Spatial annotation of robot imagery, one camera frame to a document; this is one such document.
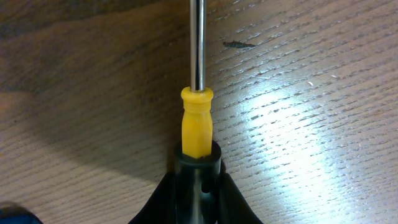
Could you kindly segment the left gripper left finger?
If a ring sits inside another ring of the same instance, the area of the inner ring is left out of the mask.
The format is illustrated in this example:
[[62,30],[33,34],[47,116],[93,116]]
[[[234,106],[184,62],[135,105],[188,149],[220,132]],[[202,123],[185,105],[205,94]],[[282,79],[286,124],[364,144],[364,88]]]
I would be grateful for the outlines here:
[[129,224],[175,224],[175,175],[166,173]]

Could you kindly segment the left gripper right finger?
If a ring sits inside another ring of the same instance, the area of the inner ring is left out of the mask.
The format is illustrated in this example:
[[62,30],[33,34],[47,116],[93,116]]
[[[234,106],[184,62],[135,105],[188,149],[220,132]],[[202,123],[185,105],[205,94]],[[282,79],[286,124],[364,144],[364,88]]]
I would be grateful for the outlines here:
[[218,213],[219,224],[263,224],[227,173],[220,175]]

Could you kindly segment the black yellow screwdriver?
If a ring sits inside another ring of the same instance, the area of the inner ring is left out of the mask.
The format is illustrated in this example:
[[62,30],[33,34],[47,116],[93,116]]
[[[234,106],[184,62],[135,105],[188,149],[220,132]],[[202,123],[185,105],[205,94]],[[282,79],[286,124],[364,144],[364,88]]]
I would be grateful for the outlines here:
[[205,86],[205,0],[190,0],[190,86],[181,92],[182,147],[176,153],[177,223],[216,223],[220,151],[213,149],[211,101]]

